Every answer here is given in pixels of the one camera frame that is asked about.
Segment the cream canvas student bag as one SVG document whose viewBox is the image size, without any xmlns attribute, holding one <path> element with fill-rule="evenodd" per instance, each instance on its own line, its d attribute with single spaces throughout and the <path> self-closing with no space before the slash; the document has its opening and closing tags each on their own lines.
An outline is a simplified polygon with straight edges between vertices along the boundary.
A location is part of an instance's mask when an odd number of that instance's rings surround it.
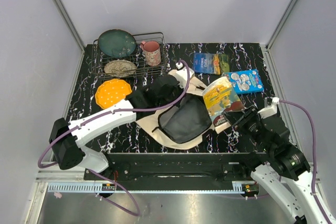
<svg viewBox="0 0 336 224">
<path fill-rule="evenodd" d="M 171 70 L 180 87 L 186 84 L 186 69 Z M 212 128 L 202 97 L 206 85 L 193 73 L 184 98 L 177 104 L 155 112 L 138 112 L 137 125 L 159 144 L 173 149 L 188 150 L 202 142 L 202 135 Z"/>
</svg>

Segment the Animal Farm paperback book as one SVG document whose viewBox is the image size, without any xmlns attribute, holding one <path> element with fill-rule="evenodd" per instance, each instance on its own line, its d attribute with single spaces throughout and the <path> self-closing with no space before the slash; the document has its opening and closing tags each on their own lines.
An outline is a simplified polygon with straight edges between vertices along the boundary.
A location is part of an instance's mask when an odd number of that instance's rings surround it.
<svg viewBox="0 0 336 224">
<path fill-rule="evenodd" d="M 229 56 L 227 54 L 194 53 L 193 70 L 196 73 L 221 75 L 229 72 Z"/>
</svg>

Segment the yellow picture book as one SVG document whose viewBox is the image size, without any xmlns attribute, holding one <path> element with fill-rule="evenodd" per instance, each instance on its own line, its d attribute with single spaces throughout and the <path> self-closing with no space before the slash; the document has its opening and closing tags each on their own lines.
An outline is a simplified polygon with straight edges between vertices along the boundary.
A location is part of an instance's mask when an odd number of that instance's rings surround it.
<svg viewBox="0 0 336 224">
<path fill-rule="evenodd" d="M 202 91 L 202 96 L 217 134 L 230 127 L 226 112 L 245 109 L 227 77 L 220 77 L 208 85 Z"/>
</svg>

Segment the blue comic book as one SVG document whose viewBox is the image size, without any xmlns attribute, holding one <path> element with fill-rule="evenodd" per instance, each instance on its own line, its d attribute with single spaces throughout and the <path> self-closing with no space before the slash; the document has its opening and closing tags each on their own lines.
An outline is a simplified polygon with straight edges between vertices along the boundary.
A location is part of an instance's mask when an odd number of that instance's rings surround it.
<svg viewBox="0 0 336 224">
<path fill-rule="evenodd" d="M 223 73 L 237 94 L 250 94 L 264 91 L 264 86 L 257 69 Z"/>
</svg>

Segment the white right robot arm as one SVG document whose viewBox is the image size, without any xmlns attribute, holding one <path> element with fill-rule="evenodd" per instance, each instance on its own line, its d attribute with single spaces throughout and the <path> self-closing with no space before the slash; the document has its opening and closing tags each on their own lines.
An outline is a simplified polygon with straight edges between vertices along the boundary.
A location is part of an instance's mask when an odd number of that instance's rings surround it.
<svg viewBox="0 0 336 224">
<path fill-rule="evenodd" d="M 233 171 L 244 180 L 253 179 L 277 202 L 292 223 L 335 223 L 318 195 L 312 171 L 303 152 L 290 141 L 282 118 L 251 106 L 225 113 L 231 126 L 249 136 L 265 151 L 250 153 Z"/>
</svg>

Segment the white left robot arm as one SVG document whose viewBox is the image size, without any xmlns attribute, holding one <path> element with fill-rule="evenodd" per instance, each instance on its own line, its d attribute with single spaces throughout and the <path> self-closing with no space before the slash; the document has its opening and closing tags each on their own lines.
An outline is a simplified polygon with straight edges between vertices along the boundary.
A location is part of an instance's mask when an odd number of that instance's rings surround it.
<svg viewBox="0 0 336 224">
<path fill-rule="evenodd" d="M 166 74 L 91 116 L 70 122 L 63 118 L 56 120 L 49 140 L 56 165 L 61 170 L 83 167 L 103 180 L 109 179 L 113 167 L 106 154 L 87 148 L 87 143 L 109 130 L 175 105 L 185 96 L 191 77 L 178 72 Z"/>
</svg>

